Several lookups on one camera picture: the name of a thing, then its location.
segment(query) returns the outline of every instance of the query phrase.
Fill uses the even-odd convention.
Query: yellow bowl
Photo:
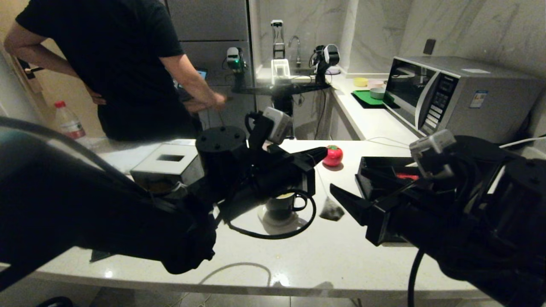
[[[353,79],[354,86],[358,87],[367,87],[368,86],[368,79],[366,78],[354,78]]]

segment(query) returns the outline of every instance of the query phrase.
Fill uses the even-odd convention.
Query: microwave label
[[[477,68],[464,68],[462,70],[468,73],[473,73],[473,74],[490,74],[490,72],[488,72],[487,70],[477,69]]]
[[[472,102],[470,103],[471,109],[479,109],[482,107],[483,101],[485,100],[485,97],[487,96],[488,91],[476,91],[476,94],[474,94],[474,99],[472,99]]]

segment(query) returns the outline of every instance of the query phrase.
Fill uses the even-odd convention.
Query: small bowl
[[[374,87],[383,87],[384,83],[380,80],[368,80],[368,87],[374,88]]]
[[[385,89],[382,87],[374,87],[370,89],[370,97],[375,99],[383,99],[385,95]]]
[[[354,78],[353,79],[354,86],[357,87],[367,87],[368,86],[368,79],[366,78]]]

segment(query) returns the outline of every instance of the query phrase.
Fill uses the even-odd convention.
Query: door handle
[[[42,67],[37,68],[31,68],[31,66],[28,64],[28,62],[21,60],[20,58],[17,59],[19,61],[19,65],[21,65],[21,68],[25,72],[25,76],[28,80],[32,80],[36,78],[34,75],[35,72],[39,72],[40,70],[44,70]]]

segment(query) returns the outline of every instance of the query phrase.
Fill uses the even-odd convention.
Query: green tray
[[[354,91],[353,95],[369,105],[383,105],[382,99],[375,99],[370,96],[369,90]]]

